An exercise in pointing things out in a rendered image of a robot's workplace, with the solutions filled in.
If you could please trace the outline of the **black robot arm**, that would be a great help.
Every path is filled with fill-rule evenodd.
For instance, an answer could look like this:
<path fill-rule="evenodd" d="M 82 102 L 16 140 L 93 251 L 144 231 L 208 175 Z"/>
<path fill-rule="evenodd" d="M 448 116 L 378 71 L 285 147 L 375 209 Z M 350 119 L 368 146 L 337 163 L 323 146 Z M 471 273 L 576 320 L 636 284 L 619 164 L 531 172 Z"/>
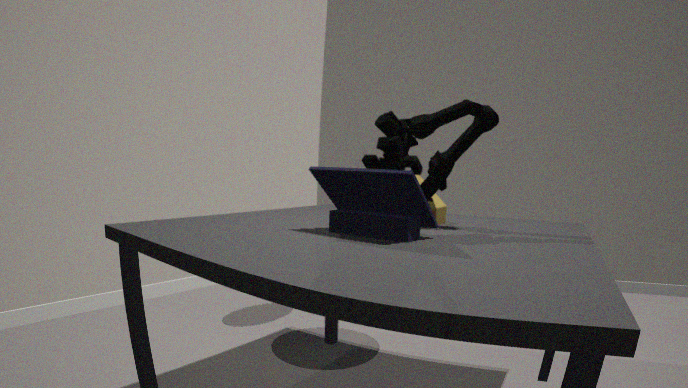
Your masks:
<path fill-rule="evenodd" d="M 440 126 L 469 114 L 475 118 L 468 129 L 446 152 L 436 151 L 428 162 L 429 176 L 423 180 L 421 187 L 426 200 L 432 202 L 432 196 L 439 189 L 441 191 L 446 189 L 446 178 L 451 173 L 455 161 L 483 132 L 488 132 L 498 125 L 497 112 L 488 105 L 481 105 L 466 99 L 433 114 L 413 116 L 411 119 L 399 119 L 390 111 L 382 114 L 375 121 L 375 125 L 387 136 L 378 138 L 376 148 L 384 152 L 383 155 L 397 152 L 396 154 L 401 156 L 403 143 L 410 149 L 410 147 L 418 145 L 416 138 L 425 139 Z"/>

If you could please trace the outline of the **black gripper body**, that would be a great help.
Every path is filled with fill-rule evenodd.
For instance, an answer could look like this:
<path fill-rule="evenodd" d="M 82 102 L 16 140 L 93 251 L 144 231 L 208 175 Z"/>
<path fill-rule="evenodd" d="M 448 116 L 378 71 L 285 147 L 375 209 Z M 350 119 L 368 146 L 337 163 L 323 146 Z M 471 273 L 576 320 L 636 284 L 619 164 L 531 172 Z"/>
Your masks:
<path fill-rule="evenodd" d="M 384 161 L 387 167 L 388 162 L 397 162 L 402 170 L 406 170 L 405 168 L 411 168 L 411 171 L 413 171 L 415 175 L 421 175 L 422 165 L 418 157 L 409 156 L 408 151 L 409 148 L 403 143 L 401 156 L 396 154 L 397 152 L 387 153 L 386 155 L 382 155 L 384 158 L 380 157 L 379 160 L 378 156 L 374 154 L 366 154 L 364 155 L 362 162 L 364 163 L 365 167 L 369 169 L 380 169 L 377 165 L 377 161 Z"/>

